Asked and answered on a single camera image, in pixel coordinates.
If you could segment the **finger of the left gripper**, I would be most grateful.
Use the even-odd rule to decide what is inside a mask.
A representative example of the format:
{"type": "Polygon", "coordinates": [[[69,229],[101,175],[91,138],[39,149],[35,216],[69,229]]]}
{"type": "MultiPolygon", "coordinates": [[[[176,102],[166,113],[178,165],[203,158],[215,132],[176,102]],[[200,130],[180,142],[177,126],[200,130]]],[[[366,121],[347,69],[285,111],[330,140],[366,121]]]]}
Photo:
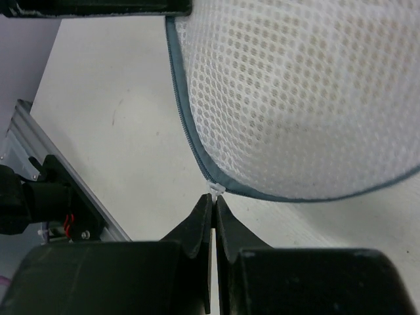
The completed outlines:
{"type": "Polygon", "coordinates": [[[8,0],[1,2],[1,14],[8,18],[188,16],[191,12],[191,0],[8,0]]]}

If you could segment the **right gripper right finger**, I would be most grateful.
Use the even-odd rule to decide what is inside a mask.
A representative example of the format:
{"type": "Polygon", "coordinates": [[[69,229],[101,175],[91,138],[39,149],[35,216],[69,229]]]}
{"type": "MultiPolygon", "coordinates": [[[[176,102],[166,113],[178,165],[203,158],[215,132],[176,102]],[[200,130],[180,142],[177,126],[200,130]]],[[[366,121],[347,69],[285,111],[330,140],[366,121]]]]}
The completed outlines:
{"type": "Polygon", "coordinates": [[[274,248],[215,203],[221,314],[412,314],[391,260],[366,248],[274,248]]]}

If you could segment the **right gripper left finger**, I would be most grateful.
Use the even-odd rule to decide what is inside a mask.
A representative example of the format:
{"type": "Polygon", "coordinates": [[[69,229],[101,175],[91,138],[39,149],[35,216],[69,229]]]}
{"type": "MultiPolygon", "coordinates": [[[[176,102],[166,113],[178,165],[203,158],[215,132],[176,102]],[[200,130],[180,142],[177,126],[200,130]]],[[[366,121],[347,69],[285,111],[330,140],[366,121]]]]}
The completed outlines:
{"type": "Polygon", "coordinates": [[[208,314],[212,198],[159,241],[61,243],[22,261],[2,314],[208,314]]]}

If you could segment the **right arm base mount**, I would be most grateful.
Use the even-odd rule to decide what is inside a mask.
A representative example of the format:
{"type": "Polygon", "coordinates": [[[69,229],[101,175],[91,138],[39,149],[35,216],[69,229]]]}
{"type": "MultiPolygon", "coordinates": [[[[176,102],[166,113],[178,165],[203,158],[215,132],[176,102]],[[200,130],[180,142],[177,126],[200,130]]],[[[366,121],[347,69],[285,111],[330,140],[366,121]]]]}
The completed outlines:
{"type": "Polygon", "coordinates": [[[40,171],[40,179],[1,166],[1,233],[21,234],[30,224],[57,222],[69,240],[99,240],[104,217],[64,164],[51,154],[42,164],[34,157],[28,160],[40,171]]]}

